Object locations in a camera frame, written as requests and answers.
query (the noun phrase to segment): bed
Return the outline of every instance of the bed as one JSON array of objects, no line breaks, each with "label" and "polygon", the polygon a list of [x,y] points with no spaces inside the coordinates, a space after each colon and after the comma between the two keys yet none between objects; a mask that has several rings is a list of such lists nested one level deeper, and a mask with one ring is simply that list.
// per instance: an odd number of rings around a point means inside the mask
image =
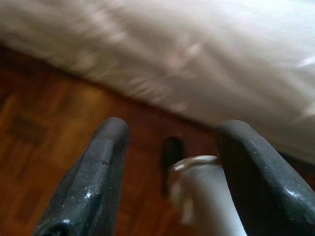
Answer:
[{"label": "bed", "polygon": [[0,43],[315,164],[315,3],[0,0]]}]

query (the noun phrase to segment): parquet floor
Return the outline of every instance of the parquet floor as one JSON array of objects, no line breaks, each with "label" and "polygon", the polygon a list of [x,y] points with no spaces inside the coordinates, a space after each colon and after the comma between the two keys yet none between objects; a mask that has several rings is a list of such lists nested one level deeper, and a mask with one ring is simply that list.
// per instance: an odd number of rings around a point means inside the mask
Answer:
[{"label": "parquet floor", "polygon": [[159,157],[171,135],[185,140],[187,156],[216,154],[213,130],[0,48],[1,236],[32,234],[63,175],[111,116],[131,129],[116,235],[195,235],[161,195]]}]

